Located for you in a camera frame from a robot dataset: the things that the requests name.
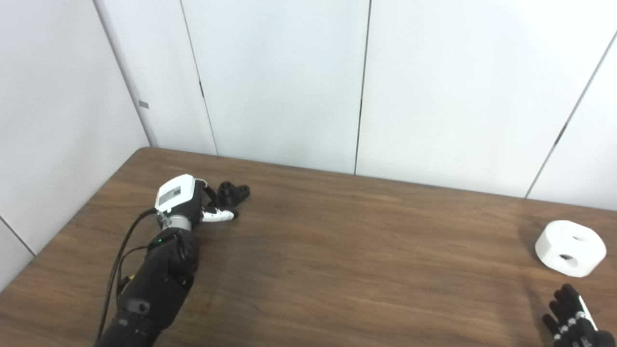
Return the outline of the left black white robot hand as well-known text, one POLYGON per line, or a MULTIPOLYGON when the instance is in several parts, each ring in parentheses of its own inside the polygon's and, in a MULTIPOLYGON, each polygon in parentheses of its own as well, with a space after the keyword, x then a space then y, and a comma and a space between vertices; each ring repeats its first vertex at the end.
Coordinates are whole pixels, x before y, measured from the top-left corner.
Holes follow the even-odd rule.
POLYGON ((216 206, 217 193, 207 181, 192 175, 180 175, 163 184, 156 196, 157 220, 163 230, 179 228, 192 231, 202 223, 237 219, 235 210, 216 206))

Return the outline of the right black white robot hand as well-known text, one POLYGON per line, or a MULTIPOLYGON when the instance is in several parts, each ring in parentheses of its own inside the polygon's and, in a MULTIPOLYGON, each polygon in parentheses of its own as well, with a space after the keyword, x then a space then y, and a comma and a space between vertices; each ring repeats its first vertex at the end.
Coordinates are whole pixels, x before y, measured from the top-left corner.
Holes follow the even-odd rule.
POLYGON ((597 327, 583 297, 571 284, 554 292, 549 310, 542 322, 554 347, 615 347, 614 335, 597 327))

